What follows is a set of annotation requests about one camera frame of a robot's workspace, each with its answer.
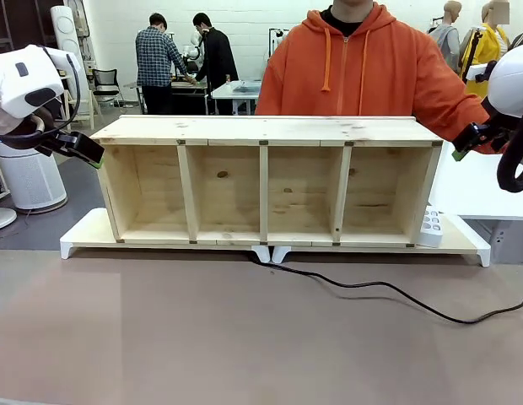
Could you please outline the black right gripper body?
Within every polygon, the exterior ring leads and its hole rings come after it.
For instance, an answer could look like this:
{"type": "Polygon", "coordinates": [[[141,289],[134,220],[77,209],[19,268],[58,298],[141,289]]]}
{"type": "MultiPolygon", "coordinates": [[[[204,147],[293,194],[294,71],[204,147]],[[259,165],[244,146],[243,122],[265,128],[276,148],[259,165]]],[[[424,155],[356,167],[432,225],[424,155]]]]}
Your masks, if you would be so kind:
{"type": "Polygon", "coordinates": [[[511,131],[506,127],[490,124],[481,124],[479,130],[479,144],[477,152],[504,152],[511,138],[511,131]]]}

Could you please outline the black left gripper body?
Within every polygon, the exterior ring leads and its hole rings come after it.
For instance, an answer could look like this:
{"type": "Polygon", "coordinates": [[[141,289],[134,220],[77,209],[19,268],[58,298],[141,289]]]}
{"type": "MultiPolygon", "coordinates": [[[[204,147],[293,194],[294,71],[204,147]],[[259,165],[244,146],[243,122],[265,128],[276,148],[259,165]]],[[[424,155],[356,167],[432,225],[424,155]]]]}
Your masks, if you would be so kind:
{"type": "Polygon", "coordinates": [[[70,132],[53,132],[43,135],[35,146],[35,150],[46,156],[56,153],[65,157],[74,157],[76,154],[74,146],[77,141],[78,136],[70,132]]]}

